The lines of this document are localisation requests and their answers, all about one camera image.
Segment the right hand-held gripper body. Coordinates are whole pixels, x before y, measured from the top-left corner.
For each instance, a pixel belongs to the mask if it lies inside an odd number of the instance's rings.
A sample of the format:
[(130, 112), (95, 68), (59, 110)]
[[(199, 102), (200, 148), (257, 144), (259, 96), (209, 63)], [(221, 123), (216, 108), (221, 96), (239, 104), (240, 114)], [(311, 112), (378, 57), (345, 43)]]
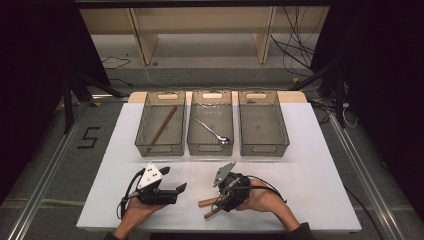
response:
[(235, 173), (232, 169), (235, 162), (230, 162), (219, 167), (214, 178), (213, 186), (219, 190), (219, 196), (225, 196), (219, 208), (224, 209), (228, 201), (235, 201), (236, 207), (241, 205), (250, 195), (250, 180), (241, 173)]

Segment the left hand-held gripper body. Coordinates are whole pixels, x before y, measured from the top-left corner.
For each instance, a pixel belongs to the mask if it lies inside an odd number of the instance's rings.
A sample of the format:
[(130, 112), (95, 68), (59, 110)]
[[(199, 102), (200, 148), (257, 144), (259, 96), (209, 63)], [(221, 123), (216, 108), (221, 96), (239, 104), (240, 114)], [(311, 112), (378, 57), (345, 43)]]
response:
[(137, 184), (136, 198), (146, 205), (175, 204), (180, 193), (176, 189), (160, 190), (159, 185), (163, 176), (153, 163), (149, 163)]

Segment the wooden-handled metal fork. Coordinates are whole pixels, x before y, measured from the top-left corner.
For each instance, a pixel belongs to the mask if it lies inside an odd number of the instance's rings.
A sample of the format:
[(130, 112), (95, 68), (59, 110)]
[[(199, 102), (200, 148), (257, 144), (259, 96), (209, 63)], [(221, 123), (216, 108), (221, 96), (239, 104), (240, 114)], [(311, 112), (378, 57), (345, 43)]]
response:
[(198, 202), (199, 207), (212, 206), (218, 201), (219, 197), (201, 200)]

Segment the transparent grey plastic bin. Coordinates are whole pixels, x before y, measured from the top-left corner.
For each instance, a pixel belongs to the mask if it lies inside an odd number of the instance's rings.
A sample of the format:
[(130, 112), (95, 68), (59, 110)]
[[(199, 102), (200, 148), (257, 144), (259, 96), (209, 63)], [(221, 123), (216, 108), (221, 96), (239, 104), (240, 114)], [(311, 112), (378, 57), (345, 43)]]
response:
[(240, 154), (282, 157), (290, 140), (276, 91), (239, 91)]
[(184, 154), (185, 101), (184, 91), (147, 93), (135, 138), (143, 157)]
[[(204, 122), (231, 143), (221, 145), (217, 138), (195, 121)], [(230, 90), (196, 90), (192, 93), (187, 143), (195, 156), (231, 156), (234, 143), (233, 105)]]

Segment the silver metal spoon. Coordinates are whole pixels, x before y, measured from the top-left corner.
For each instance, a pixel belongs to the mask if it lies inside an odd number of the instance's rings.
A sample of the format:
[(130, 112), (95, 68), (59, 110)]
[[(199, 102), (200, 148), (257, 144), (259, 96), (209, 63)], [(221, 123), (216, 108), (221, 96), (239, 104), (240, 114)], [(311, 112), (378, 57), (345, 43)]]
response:
[(201, 120), (195, 118), (195, 121), (199, 123), (201, 126), (203, 126), (207, 131), (209, 131), (211, 134), (213, 134), (217, 140), (220, 142), (221, 145), (228, 145), (231, 143), (231, 140), (228, 137), (218, 135), (215, 131), (213, 131), (209, 126), (207, 126), (204, 122)]

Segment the person's right hand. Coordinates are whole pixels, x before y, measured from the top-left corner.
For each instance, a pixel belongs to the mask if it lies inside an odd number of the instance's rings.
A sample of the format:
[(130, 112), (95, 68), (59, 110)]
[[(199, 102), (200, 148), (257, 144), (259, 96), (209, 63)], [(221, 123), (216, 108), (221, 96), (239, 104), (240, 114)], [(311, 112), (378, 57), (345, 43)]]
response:
[(255, 210), (258, 212), (270, 212), (276, 216), (276, 213), (285, 208), (290, 209), (284, 201), (270, 190), (266, 190), (267, 184), (261, 180), (252, 179), (249, 197), (238, 207), (236, 211)]

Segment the person's left hand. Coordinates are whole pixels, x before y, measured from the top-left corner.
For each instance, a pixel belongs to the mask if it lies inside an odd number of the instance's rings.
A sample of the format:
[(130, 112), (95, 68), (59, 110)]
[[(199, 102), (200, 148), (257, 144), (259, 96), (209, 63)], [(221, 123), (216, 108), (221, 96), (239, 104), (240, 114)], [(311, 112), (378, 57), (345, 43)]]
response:
[(137, 198), (131, 198), (121, 224), (127, 229), (135, 229), (162, 208), (164, 208), (164, 205), (146, 205)]

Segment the white table cover sheet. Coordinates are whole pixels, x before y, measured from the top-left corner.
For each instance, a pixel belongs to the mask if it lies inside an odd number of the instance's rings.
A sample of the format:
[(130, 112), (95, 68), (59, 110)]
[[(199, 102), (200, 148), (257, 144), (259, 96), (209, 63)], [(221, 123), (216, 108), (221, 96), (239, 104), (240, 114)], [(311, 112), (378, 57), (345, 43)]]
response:
[[(315, 231), (357, 232), (361, 225), (344, 190), (313, 109), (308, 103), (286, 103), (281, 107), (290, 145), (279, 159), (231, 156), (235, 171), (258, 176), (271, 183), (287, 200), (296, 217)], [(115, 228), (116, 209), (130, 180), (146, 166), (135, 147), (136, 130), (143, 107), (127, 103), (122, 107), (109, 145), (83, 207), (78, 227), (90, 231)], [(206, 218), (199, 201), (213, 198), (212, 183), (225, 161), (208, 161), (191, 155), (158, 159), (157, 167), (170, 169), (161, 186), (187, 186), (176, 204), (165, 207), (142, 226), (151, 232), (272, 233), (281, 231), (271, 214), (253, 211), (221, 211)]]

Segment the black metal stand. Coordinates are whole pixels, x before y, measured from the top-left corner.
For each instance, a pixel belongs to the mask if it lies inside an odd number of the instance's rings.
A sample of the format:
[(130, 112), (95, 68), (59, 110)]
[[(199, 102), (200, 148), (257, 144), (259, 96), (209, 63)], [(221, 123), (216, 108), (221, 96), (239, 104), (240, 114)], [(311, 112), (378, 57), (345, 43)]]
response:
[(90, 102), (93, 99), (93, 95), (88, 90), (88, 85), (92, 85), (116, 98), (128, 97), (128, 94), (117, 91), (110, 85), (102, 83), (101, 81), (96, 80), (95, 78), (83, 72), (72, 71), (67, 73), (62, 80), (62, 96), (65, 109), (65, 134), (71, 130), (71, 127), (74, 124), (71, 94), (74, 94), (76, 98), (82, 103)]
[(346, 125), (343, 118), (344, 75), (337, 62), (331, 61), (312, 76), (289, 88), (289, 91), (299, 91), (319, 79), (322, 82), (318, 88), (318, 95), (324, 98), (328, 98), (331, 94), (335, 96), (336, 120), (342, 128), (345, 128)]

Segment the beige wooden shelf unit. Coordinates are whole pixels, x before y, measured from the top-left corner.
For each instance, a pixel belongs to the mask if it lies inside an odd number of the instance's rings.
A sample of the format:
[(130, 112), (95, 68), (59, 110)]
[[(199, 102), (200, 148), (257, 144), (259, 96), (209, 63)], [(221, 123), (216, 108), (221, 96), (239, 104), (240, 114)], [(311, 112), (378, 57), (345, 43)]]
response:
[(294, 26), (305, 34), (319, 33), (327, 6), (182, 7), (82, 9), (92, 35), (132, 35), (144, 64), (151, 62), (161, 34), (250, 34), (258, 62), (267, 60), (271, 35)]

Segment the dark curtain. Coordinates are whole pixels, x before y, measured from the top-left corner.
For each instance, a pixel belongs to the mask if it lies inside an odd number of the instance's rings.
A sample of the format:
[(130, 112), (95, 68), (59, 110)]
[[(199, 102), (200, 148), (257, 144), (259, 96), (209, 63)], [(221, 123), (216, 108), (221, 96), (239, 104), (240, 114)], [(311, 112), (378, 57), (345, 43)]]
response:
[(333, 0), (312, 68), (342, 55), (348, 99), (414, 210), (424, 220), (424, 0)]
[(0, 203), (33, 158), (71, 72), (109, 83), (74, 0), (0, 0)]

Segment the aluminium floor rail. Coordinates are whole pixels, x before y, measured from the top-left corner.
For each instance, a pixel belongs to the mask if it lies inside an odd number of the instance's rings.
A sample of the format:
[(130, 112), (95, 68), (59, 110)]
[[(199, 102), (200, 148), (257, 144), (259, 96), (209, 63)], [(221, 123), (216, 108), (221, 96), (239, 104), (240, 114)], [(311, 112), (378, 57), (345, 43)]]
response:
[(387, 239), (406, 240), (406, 235), (402, 232), (395, 215), (390, 210), (389, 205), (378, 190), (371, 174), (366, 169), (366, 166), (347, 131), (340, 126), (333, 114), (330, 115), (330, 122), (348, 155), (349, 161), (351, 162), (371, 205), (373, 206), (373, 209), (387, 235)]
[(72, 107), (74, 123), (65, 133), (64, 109), (58, 108), (53, 114), (52, 123), (36, 149), (34, 158), (25, 166), (11, 192), (0, 206), (0, 210), (11, 210), (7, 217), (8, 227), (5, 240), (23, 240), (42, 200), (68, 151), (79, 122), (88, 109), (88, 103)]

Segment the black overhead frame bar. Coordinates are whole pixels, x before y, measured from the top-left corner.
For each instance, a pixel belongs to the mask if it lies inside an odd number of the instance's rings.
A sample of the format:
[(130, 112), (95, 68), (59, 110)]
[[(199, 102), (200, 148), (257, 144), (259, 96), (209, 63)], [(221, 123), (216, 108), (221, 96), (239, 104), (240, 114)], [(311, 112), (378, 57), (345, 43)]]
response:
[(338, 0), (74, 0), (80, 8), (331, 6)]

